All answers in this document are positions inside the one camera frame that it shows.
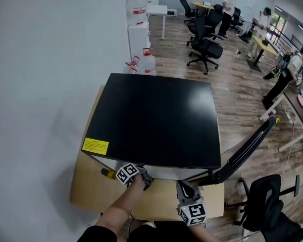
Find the black and white marker cube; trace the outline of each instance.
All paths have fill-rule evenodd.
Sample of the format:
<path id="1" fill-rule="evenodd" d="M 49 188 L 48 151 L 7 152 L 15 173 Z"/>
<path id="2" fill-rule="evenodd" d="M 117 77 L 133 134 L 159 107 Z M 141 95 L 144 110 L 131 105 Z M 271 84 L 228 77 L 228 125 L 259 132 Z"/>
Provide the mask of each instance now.
<path id="1" fill-rule="evenodd" d="M 206 220 L 206 210 L 203 203 L 182 206 L 180 216 L 187 226 L 203 223 Z"/>
<path id="2" fill-rule="evenodd" d="M 128 163 L 127 165 L 119 169 L 116 174 L 116 177 L 124 185 L 131 177 L 135 176 L 138 172 L 138 169 L 132 163 Z"/>

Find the yellow warning sticker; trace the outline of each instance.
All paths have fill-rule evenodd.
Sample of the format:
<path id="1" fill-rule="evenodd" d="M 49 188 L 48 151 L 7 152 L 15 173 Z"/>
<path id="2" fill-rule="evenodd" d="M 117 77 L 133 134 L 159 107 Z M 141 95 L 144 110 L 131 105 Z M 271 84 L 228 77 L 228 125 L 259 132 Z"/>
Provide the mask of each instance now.
<path id="1" fill-rule="evenodd" d="M 108 145 L 109 142 L 85 138 L 82 150 L 106 155 Z"/>

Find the yellow table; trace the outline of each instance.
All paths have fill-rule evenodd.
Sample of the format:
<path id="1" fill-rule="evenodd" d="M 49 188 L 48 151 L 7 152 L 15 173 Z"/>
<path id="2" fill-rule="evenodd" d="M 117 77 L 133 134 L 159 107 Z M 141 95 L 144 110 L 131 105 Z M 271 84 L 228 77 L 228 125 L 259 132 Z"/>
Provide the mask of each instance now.
<path id="1" fill-rule="evenodd" d="M 208 10 L 214 9 L 212 6 L 205 6 L 203 3 L 199 3 L 199 2 L 193 2 L 192 4 L 194 4 L 197 7 L 202 7 L 202 8 L 208 9 Z"/>
<path id="2" fill-rule="evenodd" d="M 252 60 L 247 59 L 248 65 L 250 66 L 251 69 L 257 71 L 257 72 L 262 72 L 261 68 L 257 65 L 259 59 L 262 57 L 262 54 L 264 53 L 264 51 L 267 51 L 275 56 L 277 56 L 277 52 L 275 50 L 275 48 L 273 48 L 273 46 L 271 44 L 268 43 L 267 46 L 265 46 L 262 43 L 262 39 L 257 38 L 255 36 L 252 36 L 252 38 L 255 40 L 255 42 L 257 43 L 257 45 L 261 48 L 261 52 L 259 53 L 258 57 L 256 58 L 255 62 Z"/>
<path id="3" fill-rule="evenodd" d="M 82 143 L 103 88 L 101 86 L 96 97 Z M 71 203 L 104 212 L 126 190 L 126 186 L 118 180 L 103 176 L 100 172 L 102 168 L 105 167 L 101 163 L 79 151 L 70 192 Z M 200 191 L 204 197 L 207 218 L 222 216 L 224 184 L 200 187 Z M 180 221 L 177 205 L 176 181 L 156 179 L 143 194 L 132 215 L 140 220 Z"/>

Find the window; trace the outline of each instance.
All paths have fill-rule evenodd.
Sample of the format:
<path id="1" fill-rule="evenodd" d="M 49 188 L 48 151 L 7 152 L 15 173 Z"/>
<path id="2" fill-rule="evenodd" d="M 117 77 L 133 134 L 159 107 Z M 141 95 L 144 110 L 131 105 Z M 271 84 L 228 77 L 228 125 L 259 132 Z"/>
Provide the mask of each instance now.
<path id="1" fill-rule="evenodd" d="M 273 13 L 270 30 L 272 33 L 267 32 L 266 37 L 273 42 L 273 44 L 277 44 L 281 33 L 285 27 L 285 19 L 280 17 L 278 14 Z"/>

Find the microwave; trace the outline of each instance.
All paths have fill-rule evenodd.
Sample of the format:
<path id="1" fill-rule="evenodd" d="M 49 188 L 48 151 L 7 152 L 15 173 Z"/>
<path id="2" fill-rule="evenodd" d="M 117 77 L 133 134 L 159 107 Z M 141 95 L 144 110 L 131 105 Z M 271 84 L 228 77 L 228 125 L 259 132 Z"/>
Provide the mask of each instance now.
<path id="1" fill-rule="evenodd" d="M 167 16 L 177 16 L 177 10 L 176 9 L 168 9 L 166 15 Z"/>

